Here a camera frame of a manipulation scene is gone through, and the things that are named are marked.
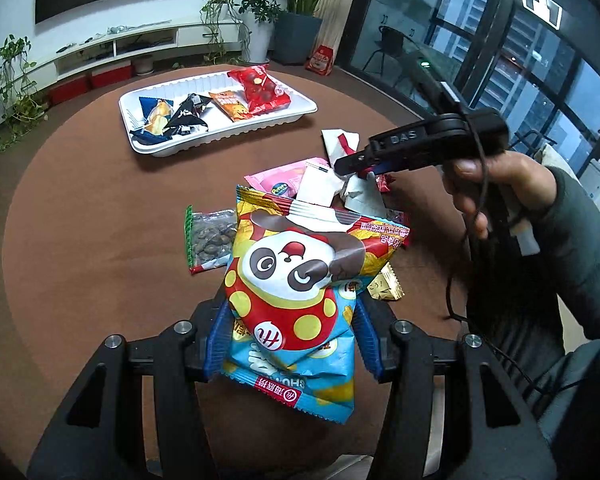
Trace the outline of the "person right hand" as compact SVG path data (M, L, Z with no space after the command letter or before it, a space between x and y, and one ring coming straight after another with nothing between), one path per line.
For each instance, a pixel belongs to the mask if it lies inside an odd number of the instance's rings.
M544 210L555 203L557 182L550 170L527 155L504 152L477 159L457 159L443 166L445 191L464 216L468 230L479 240L488 237L489 217L482 211L480 193L471 183L494 183L508 188L518 203L529 210Z

